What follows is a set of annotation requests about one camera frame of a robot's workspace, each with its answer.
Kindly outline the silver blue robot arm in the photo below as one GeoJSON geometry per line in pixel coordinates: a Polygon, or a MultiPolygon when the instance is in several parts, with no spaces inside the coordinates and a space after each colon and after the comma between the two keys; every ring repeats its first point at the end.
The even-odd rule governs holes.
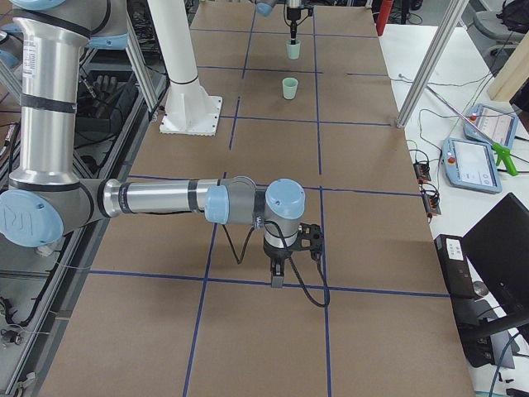
{"type": "Polygon", "coordinates": [[[279,179],[267,188],[247,177],[126,183],[81,179],[73,170],[79,58],[85,47],[124,49],[123,1],[15,1],[23,71],[19,166],[1,195],[1,232],[19,246],[51,244],[78,228],[122,214],[201,213],[212,223],[264,232],[271,284],[301,249],[303,187],[279,179]]]}
{"type": "MultiPolygon", "coordinates": [[[[274,10],[278,1],[276,0],[256,0],[255,9],[263,17],[267,17],[274,10]]],[[[302,0],[283,1],[283,18],[290,31],[290,45],[298,43],[298,25],[302,19],[302,11],[305,8],[302,0]]]]}

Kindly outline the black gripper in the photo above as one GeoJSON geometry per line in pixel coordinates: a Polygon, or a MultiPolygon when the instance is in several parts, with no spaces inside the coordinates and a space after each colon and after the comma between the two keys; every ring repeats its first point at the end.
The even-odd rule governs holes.
{"type": "Polygon", "coordinates": [[[302,10],[299,7],[286,7],[286,20],[290,28],[290,44],[297,43],[297,24],[301,19],[302,10]]]}
{"type": "Polygon", "coordinates": [[[276,247],[264,239],[264,253],[270,258],[270,285],[280,289],[284,285],[285,261],[296,251],[297,243],[291,241],[287,247],[276,247]]]}

